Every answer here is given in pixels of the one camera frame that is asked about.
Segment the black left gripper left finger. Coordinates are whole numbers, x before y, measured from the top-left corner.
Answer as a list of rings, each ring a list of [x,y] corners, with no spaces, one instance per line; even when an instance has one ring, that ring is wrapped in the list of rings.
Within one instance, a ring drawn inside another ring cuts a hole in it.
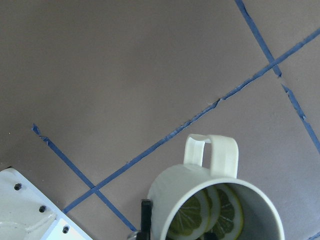
[[[153,202],[150,199],[143,199],[141,201],[141,219],[140,219],[141,229],[136,234],[137,240],[151,239],[152,207],[153,207]]]

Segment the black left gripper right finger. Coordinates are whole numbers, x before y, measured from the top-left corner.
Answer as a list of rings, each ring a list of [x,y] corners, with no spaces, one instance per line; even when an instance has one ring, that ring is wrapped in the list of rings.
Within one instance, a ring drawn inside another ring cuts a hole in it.
[[[204,233],[204,240],[217,240],[217,235],[214,232]]]

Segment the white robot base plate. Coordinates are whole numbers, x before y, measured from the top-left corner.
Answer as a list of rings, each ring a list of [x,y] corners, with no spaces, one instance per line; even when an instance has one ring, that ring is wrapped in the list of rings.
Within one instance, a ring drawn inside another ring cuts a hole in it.
[[[0,172],[2,240],[90,240],[77,224],[14,168]]]

